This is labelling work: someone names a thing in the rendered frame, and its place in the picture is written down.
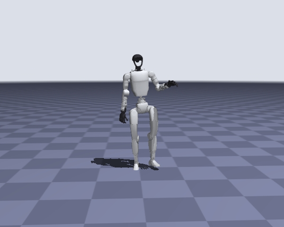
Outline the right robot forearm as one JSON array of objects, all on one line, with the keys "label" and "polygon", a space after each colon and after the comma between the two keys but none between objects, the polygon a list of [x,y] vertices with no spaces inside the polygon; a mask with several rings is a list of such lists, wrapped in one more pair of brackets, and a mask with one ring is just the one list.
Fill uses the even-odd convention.
[{"label": "right robot forearm", "polygon": [[123,90],[123,92],[122,92],[121,111],[124,111],[124,109],[127,107],[127,99],[128,99],[128,97],[124,96],[124,90]]}]

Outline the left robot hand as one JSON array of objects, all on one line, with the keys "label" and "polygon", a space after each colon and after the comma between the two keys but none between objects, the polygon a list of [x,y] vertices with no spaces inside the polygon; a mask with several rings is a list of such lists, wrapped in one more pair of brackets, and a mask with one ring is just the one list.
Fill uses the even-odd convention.
[{"label": "left robot hand", "polygon": [[171,87],[171,86],[174,86],[174,85],[176,85],[177,87],[178,87],[178,84],[175,82],[175,81],[168,81],[167,83],[165,83],[164,85],[166,85],[166,86],[168,86],[168,87]]}]

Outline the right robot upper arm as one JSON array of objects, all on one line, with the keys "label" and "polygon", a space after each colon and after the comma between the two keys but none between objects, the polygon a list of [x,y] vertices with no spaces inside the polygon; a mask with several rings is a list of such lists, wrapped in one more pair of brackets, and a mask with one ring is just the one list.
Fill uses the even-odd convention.
[{"label": "right robot upper arm", "polygon": [[129,79],[131,78],[131,73],[126,73],[123,76],[123,90],[124,90],[124,96],[129,96],[128,91],[128,85],[129,85]]}]

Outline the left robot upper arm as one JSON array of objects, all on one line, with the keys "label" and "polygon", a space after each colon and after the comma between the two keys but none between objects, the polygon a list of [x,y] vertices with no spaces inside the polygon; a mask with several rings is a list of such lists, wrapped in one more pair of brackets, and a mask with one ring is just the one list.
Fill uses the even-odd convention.
[{"label": "left robot upper arm", "polygon": [[147,71],[147,72],[149,74],[149,78],[151,78],[151,81],[153,82],[153,84],[155,86],[156,91],[160,91],[160,89],[159,89],[160,84],[159,84],[159,82],[158,82],[158,80],[155,76],[155,73],[153,71]]}]

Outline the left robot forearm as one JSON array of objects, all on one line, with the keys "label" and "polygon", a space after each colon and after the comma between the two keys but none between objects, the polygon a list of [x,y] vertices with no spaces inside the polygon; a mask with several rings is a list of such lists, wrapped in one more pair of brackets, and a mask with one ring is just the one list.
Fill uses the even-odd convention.
[{"label": "left robot forearm", "polygon": [[167,89],[168,88],[168,86],[166,86],[166,85],[164,85],[165,83],[163,83],[163,84],[160,84],[160,86],[159,86],[159,89],[160,90],[164,90],[164,89]]}]

